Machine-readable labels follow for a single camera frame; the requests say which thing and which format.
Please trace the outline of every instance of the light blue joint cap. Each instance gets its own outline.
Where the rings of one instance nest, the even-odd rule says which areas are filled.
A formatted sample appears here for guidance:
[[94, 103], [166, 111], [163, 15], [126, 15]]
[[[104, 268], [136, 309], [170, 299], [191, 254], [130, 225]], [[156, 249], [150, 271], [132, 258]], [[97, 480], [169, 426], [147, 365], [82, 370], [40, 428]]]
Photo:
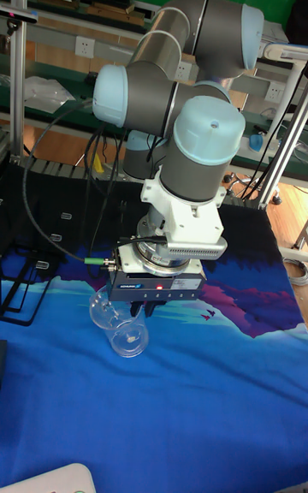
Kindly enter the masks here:
[[219, 84], [219, 82], [215, 82], [214, 80], [199, 80], [198, 82], [196, 82], [194, 84], [194, 86], [201, 86], [201, 85], [204, 85], [204, 86], [213, 86], [213, 88], [217, 88], [217, 90], [219, 90], [220, 92], [223, 93], [224, 96], [226, 96], [226, 98], [228, 99], [228, 101], [231, 103], [231, 98], [226, 90], [226, 88], [224, 88], [221, 84]]
[[245, 68], [254, 68], [264, 27], [261, 10], [243, 4], [241, 14], [242, 53]]
[[229, 162], [240, 148], [245, 118], [230, 103], [209, 96], [186, 101], [175, 121], [174, 138], [181, 152], [196, 163]]
[[[132, 132], [128, 135], [126, 149], [127, 151], [149, 151], [154, 139], [154, 135], [143, 134], [142, 132], [132, 130]], [[155, 147], [163, 145], [166, 141], [167, 140], [159, 141]]]
[[127, 115], [127, 71], [122, 65], [104, 65], [93, 94], [93, 113], [99, 120], [122, 128]]

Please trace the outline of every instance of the electrical outlet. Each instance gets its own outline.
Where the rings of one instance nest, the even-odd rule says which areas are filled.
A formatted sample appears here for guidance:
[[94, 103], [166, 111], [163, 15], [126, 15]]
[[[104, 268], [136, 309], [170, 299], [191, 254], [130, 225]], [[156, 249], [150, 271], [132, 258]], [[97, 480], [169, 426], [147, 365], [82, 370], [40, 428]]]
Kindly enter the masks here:
[[86, 39], [86, 37], [76, 37], [75, 55], [81, 57], [94, 58], [94, 39]]
[[179, 67], [175, 73], [175, 80], [187, 82], [192, 70], [192, 64], [187, 62], [180, 62]]
[[285, 87], [286, 85], [282, 84], [282, 82], [270, 82], [265, 101], [280, 103]]

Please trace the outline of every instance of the aluminum pole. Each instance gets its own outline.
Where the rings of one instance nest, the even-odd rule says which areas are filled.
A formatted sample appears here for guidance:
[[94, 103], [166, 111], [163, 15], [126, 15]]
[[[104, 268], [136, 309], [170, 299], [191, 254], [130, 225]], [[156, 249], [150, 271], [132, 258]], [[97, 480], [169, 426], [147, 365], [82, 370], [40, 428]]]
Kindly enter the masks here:
[[[11, 0], [11, 4], [19, 9], [27, 8], [27, 0]], [[27, 24], [22, 22], [11, 36], [10, 44], [10, 149], [11, 161], [15, 163], [23, 155], [26, 29]]]
[[281, 145], [275, 154], [269, 172], [265, 177], [264, 184], [258, 196], [258, 208], [264, 209], [270, 201], [270, 197], [275, 190], [275, 186], [279, 182], [284, 169], [293, 153], [293, 150], [298, 142], [299, 136], [302, 133], [308, 118], [308, 83], [302, 93], [299, 104], [296, 107], [293, 118], [290, 122], [288, 130], [281, 142]]

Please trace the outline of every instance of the green connector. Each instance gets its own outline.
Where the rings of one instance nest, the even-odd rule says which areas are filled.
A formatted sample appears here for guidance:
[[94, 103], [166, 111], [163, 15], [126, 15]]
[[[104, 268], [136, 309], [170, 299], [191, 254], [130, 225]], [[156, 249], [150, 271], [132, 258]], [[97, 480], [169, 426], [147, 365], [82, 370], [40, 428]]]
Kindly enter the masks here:
[[105, 260], [99, 257], [86, 257], [85, 264], [104, 264]]

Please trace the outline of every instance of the plastic bag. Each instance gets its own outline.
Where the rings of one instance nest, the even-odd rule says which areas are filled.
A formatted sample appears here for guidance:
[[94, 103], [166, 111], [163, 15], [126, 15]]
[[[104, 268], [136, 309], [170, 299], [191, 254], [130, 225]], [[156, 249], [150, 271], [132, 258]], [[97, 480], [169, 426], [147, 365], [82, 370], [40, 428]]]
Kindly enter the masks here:
[[7, 76], [6, 74], [0, 74], [0, 86], [10, 88], [10, 76]]
[[30, 76], [25, 81], [25, 106], [54, 113], [74, 97], [57, 80]]

